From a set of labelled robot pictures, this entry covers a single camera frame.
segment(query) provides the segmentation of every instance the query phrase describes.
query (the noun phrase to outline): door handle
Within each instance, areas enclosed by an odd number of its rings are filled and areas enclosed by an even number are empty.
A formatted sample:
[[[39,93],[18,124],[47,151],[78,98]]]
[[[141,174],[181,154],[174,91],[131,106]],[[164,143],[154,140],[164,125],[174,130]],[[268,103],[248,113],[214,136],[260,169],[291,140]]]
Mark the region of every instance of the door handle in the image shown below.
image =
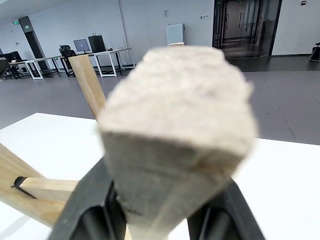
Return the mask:
[[[229,14],[226,15],[226,25],[225,25],[225,29],[228,29],[229,27]]]
[[[242,11],[240,12],[239,28],[240,28],[240,25],[241,25],[241,17],[242,17]]]

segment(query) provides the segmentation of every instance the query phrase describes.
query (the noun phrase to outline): white wall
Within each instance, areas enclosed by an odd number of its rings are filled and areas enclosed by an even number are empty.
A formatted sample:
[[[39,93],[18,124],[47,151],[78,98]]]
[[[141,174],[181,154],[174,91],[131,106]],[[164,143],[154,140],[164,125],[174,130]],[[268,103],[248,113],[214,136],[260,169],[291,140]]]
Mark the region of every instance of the white wall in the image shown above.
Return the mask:
[[[72,0],[29,18],[46,57],[60,55],[59,45],[76,51],[74,40],[87,39],[90,46],[93,33],[102,35],[107,48],[126,47],[118,0]],[[109,65],[108,56],[103,57],[100,64]]]
[[[18,51],[23,59],[35,58],[21,26],[12,22],[0,25],[0,48],[4,54]]]
[[[320,0],[283,0],[272,55],[310,54],[320,42]]]
[[[164,10],[169,10],[169,17]],[[73,40],[88,39],[95,32],[102,34],[108,48],[132,47],[138,62],[150,48],[167,45],[168,24],[185,24],[187,45],[211,46],[213,11],[213,0],[72,0],[29,18],[46,57],[60,55],[59,45],[75,50]],[[209,18],[200,19],[203,15]],[[12,28],[14,35],[8,34]],[[0,26],[0,35],[6,36],[0,39],[3,52],[31,51],[21,26]],[[110,64],[108,59],[100,63]]]
[[[136,62],[150,48],[167,45],[168,24],[185,24],[187,45],[212,45],[213,0],[119,0],[119,4]],[[203,15],[209,18],[200,19]]]

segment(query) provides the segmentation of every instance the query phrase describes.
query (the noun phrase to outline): computer tower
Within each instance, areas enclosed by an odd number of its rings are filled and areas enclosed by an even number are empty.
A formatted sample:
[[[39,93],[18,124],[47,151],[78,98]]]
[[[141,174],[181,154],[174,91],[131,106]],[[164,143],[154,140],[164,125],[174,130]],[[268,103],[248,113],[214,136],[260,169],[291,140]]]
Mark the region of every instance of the computer tower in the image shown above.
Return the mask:
[[[101,35],[88,37],[93,53],[104,52],[106,50],[104,40]]]

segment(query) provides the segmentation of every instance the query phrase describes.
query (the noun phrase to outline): black office chair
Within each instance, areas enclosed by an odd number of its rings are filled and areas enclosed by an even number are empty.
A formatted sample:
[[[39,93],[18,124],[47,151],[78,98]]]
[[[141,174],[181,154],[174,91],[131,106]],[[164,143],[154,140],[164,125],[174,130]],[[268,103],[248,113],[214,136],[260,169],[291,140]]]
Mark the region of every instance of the black office chair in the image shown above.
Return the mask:
[[[320,62],[320,42],[315,44],[316,46],[312,48],[312,54],[310,56],[310,61]]]
[[[74,50],[71,50],[71,47],[69,45],[60,45],[59,51],[60,51],[61,55],[65,58],[66,67],[63,63],[62,58],[60,60],[61,60],[61,63],[63,65],[63,68],[65,70],[66,75],[68,77],[75,76],[75,73],[72,70],[72,66],[69,62],[69,58],[77,56],[76,52]]]

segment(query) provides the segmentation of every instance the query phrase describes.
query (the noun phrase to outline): wooden dowel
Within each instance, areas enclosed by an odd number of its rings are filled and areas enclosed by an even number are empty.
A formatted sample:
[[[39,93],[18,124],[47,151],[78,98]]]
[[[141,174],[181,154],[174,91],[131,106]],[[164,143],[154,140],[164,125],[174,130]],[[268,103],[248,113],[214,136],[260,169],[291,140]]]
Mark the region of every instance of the wooden dowel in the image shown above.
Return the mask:
[[[88,55],[69,57],[70,64],[92,113],[97,117],[106,102],[96,72]]]
[[[64,202],[34,199],[12,187],[17,177],[44,178],[0,143],[0,201],[29,217],[52,227]]]
[[[76,180],[28,177],[19,187],[37,199],[66,202],[75,190],[78,182]]]

